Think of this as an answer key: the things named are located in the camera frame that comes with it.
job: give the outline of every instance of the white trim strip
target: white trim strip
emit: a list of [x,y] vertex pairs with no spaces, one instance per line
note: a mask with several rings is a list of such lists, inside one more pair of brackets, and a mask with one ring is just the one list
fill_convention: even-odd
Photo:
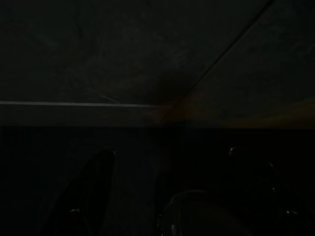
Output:
[[20,101],[0,101],[0,105],[19,106],[65,106],[65,107],[125,107],[125,108],[172,108],[172,106],[123,104],[123,103],[78,103],[78,102],[20,102]]

